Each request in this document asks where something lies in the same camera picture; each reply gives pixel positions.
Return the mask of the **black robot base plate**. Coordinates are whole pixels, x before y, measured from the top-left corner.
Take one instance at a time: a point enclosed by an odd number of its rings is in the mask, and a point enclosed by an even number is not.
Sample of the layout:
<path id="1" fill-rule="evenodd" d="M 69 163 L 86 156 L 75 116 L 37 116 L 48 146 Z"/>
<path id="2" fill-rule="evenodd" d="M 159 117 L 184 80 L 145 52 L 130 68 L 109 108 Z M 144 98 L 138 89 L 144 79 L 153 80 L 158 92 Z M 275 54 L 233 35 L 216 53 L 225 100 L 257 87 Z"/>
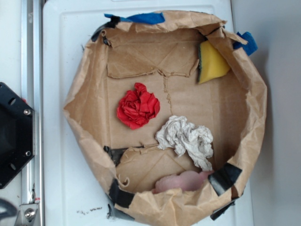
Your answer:
<path id="1" fill-rule="evenodd" d="M 0 188 L 4 189 L 33 158 L 33 113 L 5 83 L 0 83 Z"/>

